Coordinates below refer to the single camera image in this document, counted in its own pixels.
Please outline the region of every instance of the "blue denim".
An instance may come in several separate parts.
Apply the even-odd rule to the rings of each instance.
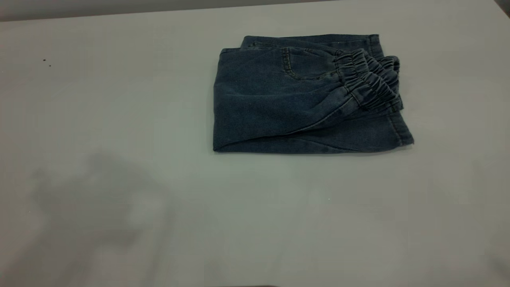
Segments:
[[[410,145],[398,73],[378,35],[247,36],[220,54],[213,149],[322,154]]]

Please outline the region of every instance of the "table surface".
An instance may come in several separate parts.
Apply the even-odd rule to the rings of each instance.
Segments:
[[[510,19],[344,0],[0,23],[0,286],[507,286]],[[215,154],[218,54],[379,33],[416,144]]]

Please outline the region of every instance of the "gray wall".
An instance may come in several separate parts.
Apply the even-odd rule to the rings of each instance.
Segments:
[[[0,0],[0,21],[326,0]]]

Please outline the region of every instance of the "pocket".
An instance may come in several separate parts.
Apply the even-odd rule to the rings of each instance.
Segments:
[[[295,80],[317,80],[336,73],[334,56],[328,52],[283,47],[284,71]]]

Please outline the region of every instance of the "gathered elastic cuff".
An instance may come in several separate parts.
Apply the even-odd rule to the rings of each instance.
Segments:
[[[382,66],[364,49],[337,51],[335,64],[340,81],[362,108],[371,110],[397,97],[398,91],[391,88],[398,83],[398,72],[391,64],[391,59],[396,57],[387,58],[390,61],[384,58],[385,66]]]

